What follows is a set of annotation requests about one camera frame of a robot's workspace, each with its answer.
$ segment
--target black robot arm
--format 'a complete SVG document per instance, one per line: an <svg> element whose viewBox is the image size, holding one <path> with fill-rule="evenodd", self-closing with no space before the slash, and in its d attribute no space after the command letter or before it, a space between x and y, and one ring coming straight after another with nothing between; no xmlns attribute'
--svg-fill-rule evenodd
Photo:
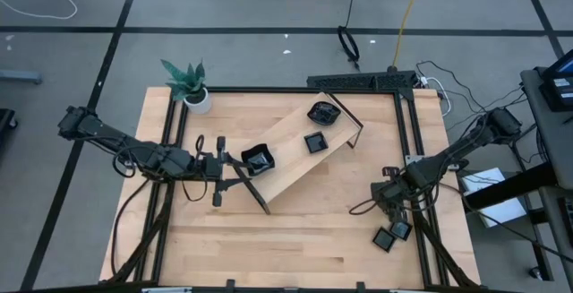
<svg viewBox="0 0 573 293"><path fill-rule="evenodd" d="M204 162L196 162L188 151L175 146L141 142L103 123L96 113L87 108L69 107L58 127L59 134L65 139L95 143L114 153L117 161L127 168L135 168L131 166L134 164L153 181L201 180L201 172L210 172L208 177L211 179L220 177L215 159L209 160L208 156L203 159Z"/></svg>
<svg viewBox="0 0 573 293"><path fill-rule="evenodd" d="M440 182L448 166L461 161L476 149L509 143L519 134L521 124L505 108L495 108L476 119L475 127L444 151L407 165L390 181L371 184L372 199L392 221L404 219L404 201L418 200Z"/></svg>

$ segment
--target wooden tabletop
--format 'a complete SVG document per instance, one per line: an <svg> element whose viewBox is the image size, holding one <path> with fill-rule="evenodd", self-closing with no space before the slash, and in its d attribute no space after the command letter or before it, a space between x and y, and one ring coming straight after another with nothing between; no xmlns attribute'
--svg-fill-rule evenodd
<svg viewBox="0 0 573 293"><path fill-rule="evenodd" d="M195 140L204 134L203 150L215 151L217 137L224 135L227 150L240 157L236 152L245 144L313 96L212 93L213 107L207 115L189 115L183 148L194 153ZM380 227L389 226L387 216L379 209L362 216L348 214L352 206L370 198L371 182L385 179L382 167L404 165L393 97L364 94L337 97L364 124L358 144L353 150L342 146L278 195L269 203L272 215L265 215L242 185L223 193L220 208L211 205L213 185L209 186L205 199L197 203L188 202L181 185L176 185L160 285L220 287L226 285L227 279L234 279L236 286L242 287L348 289L363 281L368 289L423 288L415 234L406 242L398 240L391 252L386 253L372 243L372 238ZM136 134L138 139L160 141L168 98L168 88L148 89ZM425 152L433 155L448 146L435 90L415 90L415 104ZM408 115L406 129L411 152L415 153ZM224 176L235 177L235 172L226 168ZM118 207L142 181L139 176L125 180ZM442 182L457 186L455 176L450 173ZM203 192L201 183L185 184L191 196ZM149 198L150 186L125 209L118 227L115 255L118 265L141 239ZM468 277L479 282L458 194L442 189L436 212L442 243ZM426 246L433 262L432 248L429 243ZM150 277L154 254L152 244L144 278ZM109 256L108 247L102 280L111 276ZM431 268L432 281L439 283L434 263Z"/></svg>

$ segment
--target black bowl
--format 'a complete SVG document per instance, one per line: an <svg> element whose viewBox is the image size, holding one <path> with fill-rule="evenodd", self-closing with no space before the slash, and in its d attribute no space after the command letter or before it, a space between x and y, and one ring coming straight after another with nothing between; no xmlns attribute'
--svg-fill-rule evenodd
<svg viewBox="0 0 573 293"><path fill-rule="evenodd" d="M275 167L275 159L270 155L267 144L258 144L251 149L241 152L243 163L248 164L247 168L250 177L258 176L262 172Z"/></svg>
<svg viewBox="0 0 573 293"><path fill-rule="evenodd" d="M333 125L340 115L340 109L326 101L319 101L312 105L311 111L306 114L314 123L320 125Z"/></svg>

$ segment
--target green plant leaf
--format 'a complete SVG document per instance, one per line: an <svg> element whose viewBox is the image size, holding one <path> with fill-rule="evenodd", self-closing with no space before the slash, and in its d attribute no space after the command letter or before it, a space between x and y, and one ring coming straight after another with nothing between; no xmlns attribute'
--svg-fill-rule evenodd
<svg viewBox="0 0 573 293"><path fill-rule="evenodd" d="M186 96L187 94L185 94L184 92L178 92L173 95L173 100L183 100L185 99Z"/></svg>
<svg viewBox="0 0 573 293"><path fill-rule="evenodd" d="M201 88L203 88L203 82L205 81L205 77L199 78L197 80L197 84L191 89L191 92L197 92Z"/></svg>
<svg viewBox="0 0 573 293"><path fill-rule="evenodd" d="M191 65L191 63L189 63L189 65L187 66L187 74L190 75L195 75L195 71L193 70L193 65Z"/></svg>
<svg viewBox="0 0 573 293"><path fill-rule="evenodd" d="M203 60L197 65L197 69L195 70L195 76L197 78L205 78L205 68L203 67Z"/></svg>
<svg viewBox="0 0 573 293"><path fill-rule="evenodd" d="M180 91L184 91L183 88L176 82L166 82L167 86L171 87L171 92L175 95Z"/></svg>
<svg viewBox="0 0 573 293"><path fill-rule="evenodd" d="M171 74L174 80L178 82L186 81L187 74L177 69L177 67L175 67L172 63L161 59L161 64L163 64L163 67Z"/></svg>

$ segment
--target small black box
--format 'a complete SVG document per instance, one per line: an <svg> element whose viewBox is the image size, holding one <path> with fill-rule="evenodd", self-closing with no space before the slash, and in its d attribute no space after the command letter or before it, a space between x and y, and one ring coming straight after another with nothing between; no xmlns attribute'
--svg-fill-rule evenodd
<svg viewBox="0 0 573 293"><path fill-rule="evenodd" d="M407 240L408 236L410 236L410 231L412 230L412 225L407 222L399 221L394 222L390 227L390 232L392 235L402 239Z"/></svg>
<svg viewBox="0 0 573 293"><path fill-rule="evenodd" d="M304 141L306 142L306 147L311 154L317 151L326 150L329 147L322 132L306 135L304 137Z"/></svg>
<svg viewBox="0 0 573 293"><path fill-rule="evenodd" d="M372 242L376 244L376 246L382 248L387 253L390 252L390 249L392 249L392 246L394 245L395 241L396 238L394 237L394 235L392 235L389 231L384 229L384 227L380 227L380 230L378 230L378 234L376 234L376 237L374 237L374 239L372 240Z"/></svg>

